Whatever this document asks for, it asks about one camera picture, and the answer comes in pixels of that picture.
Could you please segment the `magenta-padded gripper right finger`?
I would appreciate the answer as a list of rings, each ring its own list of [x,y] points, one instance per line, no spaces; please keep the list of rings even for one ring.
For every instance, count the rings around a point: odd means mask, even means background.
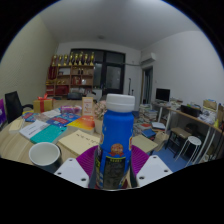
[[[132,146],[130,182],[133,188],[146,186],[170,174],[172,171],[157,155],[149,156]]]

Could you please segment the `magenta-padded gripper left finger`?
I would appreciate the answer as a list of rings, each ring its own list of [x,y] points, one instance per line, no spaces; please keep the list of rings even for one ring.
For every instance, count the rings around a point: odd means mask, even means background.
[[[93,146],[77,158],[68,158],[55,172],[55,175],[78,186],[94,189],[96,184],[96,150],[97,146]]]

